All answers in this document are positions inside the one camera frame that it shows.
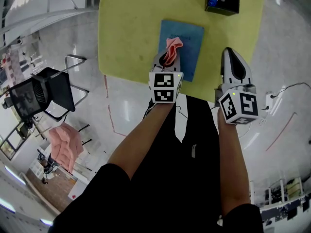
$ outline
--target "pink cloth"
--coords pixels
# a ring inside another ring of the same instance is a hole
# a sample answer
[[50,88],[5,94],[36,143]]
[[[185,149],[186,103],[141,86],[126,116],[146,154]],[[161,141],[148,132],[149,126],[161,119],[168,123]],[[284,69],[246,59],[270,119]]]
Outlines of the pink cloth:
[[66,123],[49,130],[51,136],[51,157],[72,173],[78,155],[83,152],[79,132]]
[[179,39],[179,37],[170,39],[166,39],[166,49],[167,53],[166,56],[164,57],[164,60],[166,61],[163,66],[169,66],[177,56],[176,49],[181,48],[184,44],[182,41]]

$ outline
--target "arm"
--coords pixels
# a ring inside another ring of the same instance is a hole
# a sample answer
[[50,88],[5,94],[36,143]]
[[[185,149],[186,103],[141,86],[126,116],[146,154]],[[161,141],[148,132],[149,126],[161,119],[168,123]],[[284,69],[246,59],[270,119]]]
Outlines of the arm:
[[241,204],[250,203],[248,174],[235,125],[226,124],[218,110],[220,191],[223,216]]
[[149,151],[172,107],[173,103],[157,104],[120,143],[108,163],[121,167],[131,179]]

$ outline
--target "blue object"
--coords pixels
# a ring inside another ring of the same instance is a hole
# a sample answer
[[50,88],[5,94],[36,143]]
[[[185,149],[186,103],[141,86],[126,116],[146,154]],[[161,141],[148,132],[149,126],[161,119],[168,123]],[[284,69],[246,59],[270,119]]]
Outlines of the blue object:
[[214,7],[214,6],[216,5],[217,1],[218,1],[218,0],[210,0],[210,1],[208,2],[208,5]]
[[176,21],[162,20],[159,41],[159,52],[165,50],[166,39],[179,37],[184,46],[178,48],[180,68],[184,73],[184,80],[192,82],[200,48],[203,40],[204,28]]

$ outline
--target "black shirt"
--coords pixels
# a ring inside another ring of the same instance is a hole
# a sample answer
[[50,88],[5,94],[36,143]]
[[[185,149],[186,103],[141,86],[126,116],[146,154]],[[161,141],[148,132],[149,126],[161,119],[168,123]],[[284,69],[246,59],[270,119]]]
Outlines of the black shirt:
[[[83,194],[54,220],[49,232],[68,228],[71,232],[90,232],[90,227],[100,232],[118,229],[263,232],[259,208],[251,204],[233,209],[224,218],[223,227],[219,226],[215,198],[208,192],[204,197],[204,193],[194,190],[191,183],[184,182],[187,180],[184,174],[178,175],[181,179],[176,178],[179,171],[171,173],[173,176],[168,175],[162,185],[155,180],[156,176],[137,184],[120,167],[104,165]],[[207,189],[212,191],[213,184],[207,182]]]

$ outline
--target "white floor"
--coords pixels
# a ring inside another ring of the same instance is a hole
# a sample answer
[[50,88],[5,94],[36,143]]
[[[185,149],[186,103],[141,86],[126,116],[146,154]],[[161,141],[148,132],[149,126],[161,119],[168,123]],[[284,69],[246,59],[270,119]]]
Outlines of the white floor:
[[[267,92],[276,94],[283,86],[297,82],[311,84],[311,14],[306,9],[310,1],[264,0],[259,39],[251,63],[260,108],[266,107]],[[77,129],[91,125],[82,137],[93,139],[85,145],[91,155],[84,160],[93,175],[141,121],[150,100],[147,85],[106,77],[99,71],[97,22],[97,12],[66,19],[42,29],[38,43],[38,51],[48,67],[62,69],[67,54],[88,59],[70,72],[70,79],[73,84],[89,89],[89,96],[77,106],[76,112],[68,115],[66,122]],[[273,113],[262,111],[261,120],[251,126],[238,126],[249,180],[254,181],[259,200],[264,190],[279,179],[285,179],[286,183],[311,172],[311,145],[308,144],[311,90],[305,85],[289,88],[279,101]],[[177,104],[187,115],[184,95],[178,98]],[[186,121],[177,113],[175,131],[180,139]]]

